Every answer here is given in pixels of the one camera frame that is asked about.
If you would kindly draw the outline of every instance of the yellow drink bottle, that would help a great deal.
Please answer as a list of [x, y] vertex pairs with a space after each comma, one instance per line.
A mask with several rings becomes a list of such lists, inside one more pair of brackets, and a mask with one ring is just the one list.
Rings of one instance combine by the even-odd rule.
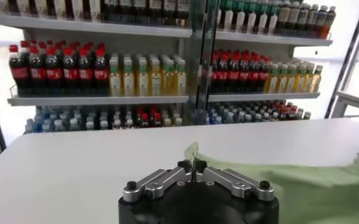
[[282, 64], [280, 68], [280, 74], [278, 76], [278, 81], [276, 84], [275, 93], [284, 93], [287, 81], [288, 81], [288, 65]]
[[138, 73], [138, 95], [148, 95], [148, 74], [147, 74], [147, 60], [140, 58], [138, 60], [139, 73]]
[[132, 60], [124, 59], [124, 95], [134, 96], [135, 76], [132, 71]]
[[322, 70], [323, 70], [323, 66], [317, 65], [315, 73], [313, 74], [311, 93], [317, 93], [319, 91]]
[[300, 64], [296, 76], [296, 81], [294, 82], [293, 92], [302, 93], [305, 83], [305, 75], [307, 73], [307, 65]]

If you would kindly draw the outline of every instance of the red bottle cap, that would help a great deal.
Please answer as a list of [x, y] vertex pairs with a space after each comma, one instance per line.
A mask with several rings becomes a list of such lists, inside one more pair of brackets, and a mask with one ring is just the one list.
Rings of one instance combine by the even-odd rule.
[[50, 48], [46, 51], [46, 53], [47, 53], [48, 55], [54, 55], [54, 54], [55, 54], [55, 49], [54, 49], [54, 47], [50, 47]]
[[71, 56], [71, 55], [72, 55], [72, 49], [66, 48], [66, 49], [64, 50], [64, 54], [67, 55], [67, 56]]
[[35, 47], [35, 46], [30, 47], [30, 53], [31, 54], [37, 54], [38, 53], [37, 47]]
[[79, 54], [82, 55], [82, 56], [86, 56], [86, 55], [87, 55], [86, 49], [83, 49], [83, 48], [82, 48], [82, 49], [79, 51]]

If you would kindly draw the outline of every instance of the juice bottle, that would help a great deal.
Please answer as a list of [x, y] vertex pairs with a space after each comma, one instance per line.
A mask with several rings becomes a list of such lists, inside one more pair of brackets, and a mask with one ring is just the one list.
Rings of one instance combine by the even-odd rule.
[[161, 96], [162, 76], [159, 72], [159, 64], [160, 63], [158, 59], [152, 60], [152, 74], [150, 81], [151, 87], [149, 88], [151, 96]]
[[132, 60], [124, 59], [124, 96], [134, 96], [135, 76], [132, 71]]
[[316, 36], [316, 21], [319, 17], [319, 6], [313, 4], [312, 9], [308, 12], [307, 25], [305, 26], [305, 31], [307, 37], [314, 38]]
[[278, 76], [275, 93], [284, 93], [287, 81], [288, 81], [288, 65], [282, 64], [280, 67], [280, 74]]
[[133, 0], [133, 15], [135, 23], [148, 23], [147, 0]]
[[110, 59], [110, 91], [113, 96], [122, 96], [123, 81], [121, 73], [118, 69], [118, 58], [113, 57]]
[[98, 95], [107, 96], [109, 92], [108, 70], [109, 64], [105, 59], [105, 51], [98, 49], [97, 59], [94, 64], [95, 89]]
[[176, 0], [163, 0], [163, 18], [167, 26], [175, 26]]
[[309, 93], [311, 90], [314, 69], [315, 69], [315, 64], [309, 64], [307, 66], [307, 74], [305, 75], [304, 88], [302, 90], [304, 93]]
[[178, 60], [178, 73], [177, 73], [177, 95], [186, 95], [186, 72], [185, 72], [185, 60]]
[[284, 1], [281, 8], [279, 8], [278, 21], [277, 21], [277, 33], [285, 34], [286, 23], [288, 22], [290, 15], [290, 2]]
[[317, 65], [315, 73], [313, 74], [311, 93], [317, 93], [319, 91], [322, 70], [323, 70], [323, 66]]
[[148, 95], [148, 75], [147, 75], [147, 60], [141, 58], [138, 61], [139, 73], [138, 73], [138, 94], [139, 96]]
[[330, 10], [327, 13], [327, 17], [325, 18], [324, 26], [321, 28], [320, 38], [327, 39], [328, 33], [330, 32], [333, 21], [335, 20], [335, 6], [331, 6]]
[[149, 19], [153, 25], [163, 25], [163, 0], [149, 0]]
[[79, 70], [77, 61], [72, 58], [72, 50], [67, 48], [64, 50], [65, 56], [63, 59], [64, 66], [64, 84], [66, 93], [75, 96], [79, 93]]
[[189, 17], [190, 0], [178, 0], [176, 26], [187, 26]]
[[254, 32], [255, 21], [257, 20], [257, 13], [256, 13], [257, 4], [256, 4], [256, 2], [257, 2], [256, 0], [251, 0], [251, 3], [249, 5], [249, 13], [247, 14], [247, 16], [248, 16], [247, 33]]
[[47, 59], [45, 61], [46, 76], [50, 93], [55, 96], [63, 95], [63, 69], [58, 58], [55, 56], [55, 49], [53, 47], [47, 50]]
[[302, 93], [305, 83], [305, 75], [307, 73], [307, 65], [301, 64], [299, 65], [299, 69], [296, 76], [296, 81], [294, 82], [293, 92], [294, 93]]
[[32, 75], [32, 94], [39, 96], [47, 95], [45, 61], [39, 56], [36, 47], [30, 47], [29, 64], [30, 74]]
[[327, 9], [328, 7], [326, 5], [322, 5], [320, 7], [319, 16], [318, 16], [318, 20], [316, 21], [316, 28], [315, 28], [316, 38], [321, 37], [322, 29], [325, 26], [325, 20], [327, 19], [328, 16]]

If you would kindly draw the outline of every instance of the shelf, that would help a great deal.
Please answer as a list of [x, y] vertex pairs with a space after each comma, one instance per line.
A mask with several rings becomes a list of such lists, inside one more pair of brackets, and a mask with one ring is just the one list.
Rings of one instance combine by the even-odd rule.
[[236, 33], [229, 31], [217, 31], [216, 39], [253, 42], [253, 43], [287, 44], [287, 45], [295, 45], [295, 46], [329, 46], [332, 44], [332, 40], [254, 35], [254, 34]]
[[75, 105], [131, 105], [186, 103], [188, 96], [151, 97], [13, 97], [7, 101], [11, 106], [75, 106]]
[[219, 94], [210, 95], [209, 102], [238, 102], [283, 99], [315, 99], [320, 93], [281, 93], [281, 94]]
[[92, 23], [88, 21], [80, 22], [71, 20], [67, 21], [59, 19], [43, 19], [9, 15], [0, 15], [0, 25], [17, 28], [72, 30], [84, 32], [120, 33], [177, 38], [189, 38], [191, 35], [190, 29], [183, 28]]

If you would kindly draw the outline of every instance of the white bottle cap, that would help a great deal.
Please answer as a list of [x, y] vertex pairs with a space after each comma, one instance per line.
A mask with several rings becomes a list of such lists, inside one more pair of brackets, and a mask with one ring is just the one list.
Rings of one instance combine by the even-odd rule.
[[86, 123], [86, 128], [87, 128], [87, 129], [94, 128], [94, 123], [93, 123], [92, 121], [88, 121], [88, 122]]
[[62, 120], [56, 120], [55, 121], [55, 126], [58, 127], [58, 126], [62, 126]]

